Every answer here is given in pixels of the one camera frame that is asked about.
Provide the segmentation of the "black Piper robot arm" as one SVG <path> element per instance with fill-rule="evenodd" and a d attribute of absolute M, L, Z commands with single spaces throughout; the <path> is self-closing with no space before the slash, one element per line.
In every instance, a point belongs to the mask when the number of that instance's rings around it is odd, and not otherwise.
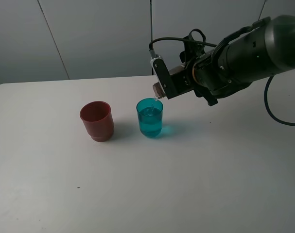
<path fill-rule="evenodd" d="M 215 105 L 257 80 L 295 69 L 295 16 L 262 19 L 251 32 L 227 37 L 208 52 L 185 43 L 180 58 L 185 67 L 174 76 L 175 95 L 194 91 Z"/>

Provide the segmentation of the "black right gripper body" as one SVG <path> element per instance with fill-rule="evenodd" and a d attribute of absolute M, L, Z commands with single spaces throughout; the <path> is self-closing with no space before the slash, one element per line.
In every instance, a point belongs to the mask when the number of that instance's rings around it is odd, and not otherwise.
<path fill-rule="evenodd" d="M 208 106 L 214 106 L 218 100 L 211 94 L 207 87 L 200 85 L 199 81 L 195 78 L 195 61 L 190 61 L 184 65 L 178 66 L 173 74 L 170 75 L 171 81 L 174 86 L 174 93 L 170 94 L 170 98 L 175 98 L 193 92 L 196 97 L 204 98 Z"/>

